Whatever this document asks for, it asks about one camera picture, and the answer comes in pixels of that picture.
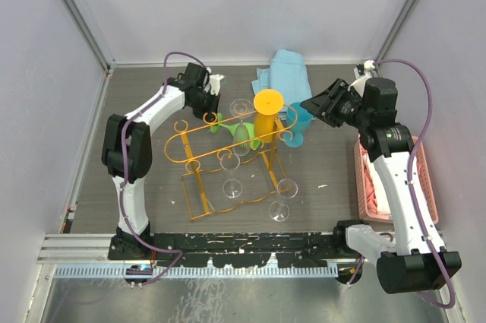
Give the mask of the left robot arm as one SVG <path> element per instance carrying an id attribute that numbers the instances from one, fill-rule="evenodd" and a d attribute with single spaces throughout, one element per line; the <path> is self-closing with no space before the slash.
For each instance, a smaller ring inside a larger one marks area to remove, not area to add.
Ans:
<path id="1" fill-rule="evenodd" d="M 112 237 L 110 258 L 147 258 L 153 245 L 145 208 L 145 178 L 153 163 L 152 136 L 170 116 L 191 108 L 194 117 L 213 120 L 225 78 L 210 68 L 190 63 L 182 73 L 167 78 L 141 106 L 106 123 L 102 164 L 117 191 L 118 226 Z"/>

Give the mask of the green plastic wine glass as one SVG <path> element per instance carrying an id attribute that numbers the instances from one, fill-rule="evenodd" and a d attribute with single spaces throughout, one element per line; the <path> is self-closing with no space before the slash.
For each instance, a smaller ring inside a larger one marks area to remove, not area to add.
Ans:
<path id="1" fill-rule="evenodd" d="M 233 125 L 222 123 L 223 117 L 221 113 L 217 114 L 218 124 L 210 126 L 210 131 L 216 134 L 221 128 L 228 130 L 232 136 L 232 143 L 234 152 L 237 155 L 245 155 L 250 150 L 257 150 L 261 146 L 261 141 L 255 138 L 254 124 L 250 122 L 240 121 Z"/>

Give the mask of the clear flute glass back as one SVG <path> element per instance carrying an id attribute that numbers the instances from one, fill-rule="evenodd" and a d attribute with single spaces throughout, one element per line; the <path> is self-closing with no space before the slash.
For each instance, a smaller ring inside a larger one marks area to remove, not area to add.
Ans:
<path id="1" fill-rule="evenodd" d="M 239 157 L 245 156 L 250 151 L 248 140 L 250 139 L 248 129 L 244 124 L 244 120 L 251 115 L 253 111 L 253 104 L 250 100 L 237 99 L 230 105 L 230 113 L 239 119 L 239 123 L 233 134 L 233 152 Z"/>

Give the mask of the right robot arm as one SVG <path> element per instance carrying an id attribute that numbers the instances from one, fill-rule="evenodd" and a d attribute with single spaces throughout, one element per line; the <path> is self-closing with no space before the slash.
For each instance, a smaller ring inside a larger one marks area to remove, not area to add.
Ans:
<path id="1" fill-rule="evenodd" d="M 419 142 L 396 121 L 398 90 L 394 81 L 370 78 L 359 93 L 336 79 L 318 95 L 301 102 L 331 127 L 358 129 L 361 146 L 383 184 L 395 231 L 393 241 L 361 220 L 340 220 L 333 248 L 348 258 L 355 252 L 374 264 L 388 294 L 453 288 L 451 278 L 462 267 L 458 252 L 447 250 L 438 233 L 418 177 Z"/>

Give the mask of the clear flute glass front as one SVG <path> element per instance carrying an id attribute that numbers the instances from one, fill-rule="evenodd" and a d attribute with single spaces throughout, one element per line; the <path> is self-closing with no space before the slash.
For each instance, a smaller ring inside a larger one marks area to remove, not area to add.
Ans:
<path id="1" fill-rule="evenodd" d="M 276 200 L 269 206 L 269 215 L 276 222 L 288 219 L 289 205 L 298 194 L 298 185 L 292 179 L 281 179 L 276 187 Z"/>

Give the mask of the orange plastic wine glass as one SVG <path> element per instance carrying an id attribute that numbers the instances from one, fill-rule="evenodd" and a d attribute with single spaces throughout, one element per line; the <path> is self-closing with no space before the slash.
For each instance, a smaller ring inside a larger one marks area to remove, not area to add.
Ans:
<path id="1" fill-rule="evenodd" d="M 257 111 L 254 119 L 254 135 L 263 143 L 270 143 L 274 118 L 284 106 L 284 99 L 277 90 L 266 89 L 254 97 L 254 108 Z"/>

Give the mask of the clear flute glass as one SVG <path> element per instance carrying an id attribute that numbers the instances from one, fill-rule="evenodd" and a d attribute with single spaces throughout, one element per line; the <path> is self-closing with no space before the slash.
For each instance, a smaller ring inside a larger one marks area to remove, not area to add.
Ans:
<path id="1" fill-rule="evenodd" d="M 229 199 L 236 199 L 242 193 L 242 183 L 237 179 L 241 161 L 237 154 L 225 152 L 220 159 L 220 167 L 225 176 L 222 185 L 223 194 Z"/>
<path id="2" fill-rule="evenodd" d="M 298 194 L 298 185 L 292 179 L 281 179 L 276 187 L 276 200 L 269 206 L 269 215 L 276 222 L 288 219 L 289 205 Z"/>
<path id="3" fill-rule="evenodd" d="M 253 111 L 253 104 L 250 100 L 237 99 L 230 105 L 230 113 L 239 119 L 239 123 L 233 134 L 233 152 L 239 157 L 245 156 L 250 151 L 248 140 L 250 139 L 248 129 L 244 124 L 244 120 L 251 115 Z"/>

